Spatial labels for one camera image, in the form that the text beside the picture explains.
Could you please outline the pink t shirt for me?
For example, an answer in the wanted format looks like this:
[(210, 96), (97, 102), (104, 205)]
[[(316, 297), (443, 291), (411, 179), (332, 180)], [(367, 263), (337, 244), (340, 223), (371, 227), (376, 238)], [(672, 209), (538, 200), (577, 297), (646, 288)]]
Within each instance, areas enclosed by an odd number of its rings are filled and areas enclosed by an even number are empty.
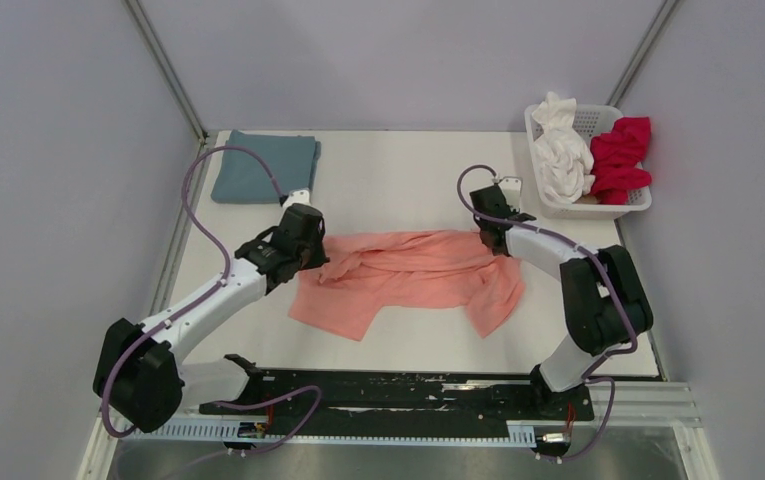
[(303, 271), (290, 318), (360, 341), (385, 307), (463, 308), (485, 338), (525, 292), (520, 261), (496, 256), (474, 231), (338, 235), (323, 266)]

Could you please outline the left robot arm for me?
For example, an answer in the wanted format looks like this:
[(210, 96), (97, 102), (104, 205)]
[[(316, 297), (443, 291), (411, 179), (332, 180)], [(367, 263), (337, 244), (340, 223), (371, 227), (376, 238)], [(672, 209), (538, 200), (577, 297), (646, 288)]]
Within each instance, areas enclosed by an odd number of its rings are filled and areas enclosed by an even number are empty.
[(237, 354), (206, 363), (188, 355), (236, 313), (328, 258), (325, 221), (316, 208), (295, 203), (278, 225), (225, 254), (223, 269), (180, 303), (138, 323), (120, 319), (106, 331), (93, 390), (106, 431), (123, 438), (150, 433), (178, 411), (228, 402), (255, 412), (264, 399), (251, 362)]

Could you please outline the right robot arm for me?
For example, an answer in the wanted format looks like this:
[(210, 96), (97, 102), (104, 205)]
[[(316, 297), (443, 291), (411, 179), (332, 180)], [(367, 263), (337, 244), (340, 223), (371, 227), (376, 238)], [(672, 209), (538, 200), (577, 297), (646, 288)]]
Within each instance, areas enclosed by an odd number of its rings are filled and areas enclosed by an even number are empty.
[(498, 185), (469, 194), (480, 239), (492, 253), (522, 260), (560, 285), (567, 334), (533, 370), (529, 403), (542, 417), (554, 417), (569, 403), (569, 390), (582, 385), (608, 358), (637, 350), (654, 316), (627, 249), (596, 249), (544, 228), (507, 203)]

